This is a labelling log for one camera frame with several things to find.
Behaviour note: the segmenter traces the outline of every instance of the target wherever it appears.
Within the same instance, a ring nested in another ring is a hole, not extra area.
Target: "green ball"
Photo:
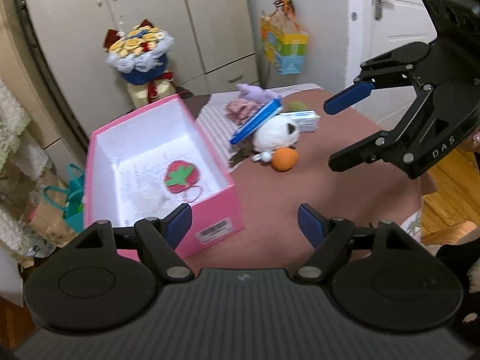
[[[306,111],[306,110],[307,108],[305,104],[302,103],[301,101],[292,101],[286,105],[287,112],[298,112],[298,111]]]

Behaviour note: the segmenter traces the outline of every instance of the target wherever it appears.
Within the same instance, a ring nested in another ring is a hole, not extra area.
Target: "cabinet door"
[[[240,83],[252,84],[258,81],[255,55],[228,64],[206,74],[210,93],[232,92]]]
[[[208,95],[211,93],[208,89],[205,74],[195,77],[190,81],[184,82],[181,86],[183,86],[183,88],[185,88],[186,90],[192,92],[194,96]]]
[[[26,0],[45,58],[87,134],[133,108],[126,83],[105,63],[114,23],[106,0]]]
[[[177,83],[184,83],[203,73],[184,0],[109,1],[116,22],[123,21],[126,33],[143,19],[148,19],[175,38],[175,45],[169,53],[169,69],[173,71]]]
[[[254,53],[247,0],[187,0],[206,72]]]

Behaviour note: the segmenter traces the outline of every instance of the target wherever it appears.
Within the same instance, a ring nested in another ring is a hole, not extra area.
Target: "red strawberry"
[[[173,161],[166,172],[164,182],[171,193],[180,193],[198,182],[197,167],[187,161]]]

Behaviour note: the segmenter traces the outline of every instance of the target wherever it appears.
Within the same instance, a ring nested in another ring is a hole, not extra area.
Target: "yellow flower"
[[[136,56],[141,56],[143,54],[143,47],[137,47],[133,53],[136,55]]]
[[[147,33],[142,38],[145,42],[154,42],[157,40],[157,34]]]
[[[109,51],[119,52],[123,47],[123,40],[117,40],[109,47]]]
[[[127,39],[125,41],[124,48],[126,50],[133,50],[136,49],[138,46],[140,46],[140,39],[139,38],[132,38],[132,39]]]
[[[129,32],[128,33],[128,36],[135,36],[135,35],[138,35],[142,30],[138,29],[138,30],[133,30],[132,32]]]

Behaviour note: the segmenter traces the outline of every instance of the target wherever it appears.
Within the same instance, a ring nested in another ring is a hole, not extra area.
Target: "pink plush toy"
[[[248,84],[237,84],[240,91],[240,98],[253,100],[258,104],[267,104],[270,100],[277,99],[278,95],[269,89],[262,89],[259,86]]]
[[[261,108],[261,105],[253,100],[233,99],[226,107],[226,117],[236,125],[241,126],[251,116],[255,115]]]

